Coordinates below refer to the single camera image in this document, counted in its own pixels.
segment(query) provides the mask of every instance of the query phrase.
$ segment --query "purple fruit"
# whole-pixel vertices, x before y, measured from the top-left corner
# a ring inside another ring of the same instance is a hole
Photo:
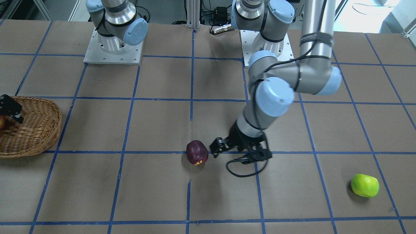
[[[208,160],[208,150],[202,142],[193,140],[186,145],[186,157],[190,163],[198,166]]]

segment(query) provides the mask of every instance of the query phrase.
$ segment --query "metal mounting plate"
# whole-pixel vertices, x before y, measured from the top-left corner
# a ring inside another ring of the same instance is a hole
[[[254,41],[254,38],[259,34],[259,32],[256,31],[248,31],[248,30],[241,30],[240,31],[240,38],[241,38],[241,47],[243,50],[243,56],[244,56],[244,67],[248,67],[248,61],[250,60],[251,56],[257,52],[254,51],[252,44]],[[279,56],[279,61],[288,61],[290,59],[294,59],[292,52],[292,46],[289,42],[289,37],[286,34],[284,38],[284,47],[282,50],[282,53]]]
[[[135,46],[125,44],[122,53],[109,54],[101,49],[98,33],[94,30],[85,53],[84,62],[89,64],[139,65],[142,49],[143,42]]]

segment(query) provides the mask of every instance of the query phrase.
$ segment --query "red apple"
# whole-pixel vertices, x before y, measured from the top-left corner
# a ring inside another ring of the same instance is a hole
[[[190,163],[198,166],[208,160],[208,150],[202,142],[193,140],[186,145],[186,157]]]
[[[6,128],[6,116],[0,115],[0,130]]]

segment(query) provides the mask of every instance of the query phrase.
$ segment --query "light blue joint cap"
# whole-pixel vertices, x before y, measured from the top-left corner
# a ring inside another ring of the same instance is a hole
[[[342,76],[341,76],[341,72],[339,71],[339,68],[332,67],[331,76],[329,77],[325,86],[316,95],[334,94],[339,89],[339,86],[341,85],[341,80],[342,80]]]
[[[295,16],[295,9],[286,0],[270,0],[269,9],[278,20],[285,24],[290,24]]]
[[[137,19],[126,30],[123,41],[129,45],[138,45],[146,37],[148,29],[147,22],[143,18]]]
[[[233,0],[233,5],[231,6],[231,26],[233,27],[233,29],[238,29],[237,20],[235,19],[235,17],[237,17],[237,12],[235,10],[236,2],[237,0]]]
[[[101,0],[87,0],[85,5],[87,6],[87,11],[89,13],[101,11],[102,9],[104,9],[104,6],[101,3]]]
[[[268,116],[278,117],[286,113],[295,99],[289,83],[278,77],[262,81],[256,91],[257,106]]]
[[[269,50],[259,50],[254,53],[248,61],[248,69],[250,69],[251,65],[253,65],[257,60],[264,57],[274,57],[277,60],[277,56],[273,52]]]

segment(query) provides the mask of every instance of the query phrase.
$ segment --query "brown basket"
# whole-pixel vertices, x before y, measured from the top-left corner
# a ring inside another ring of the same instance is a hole
[[[22,124],[7,116],[0,130],[0,158],[32,156],[48,150],[59,139],[62,114],[52,101],[35,97],[12,97],[22,105]]]

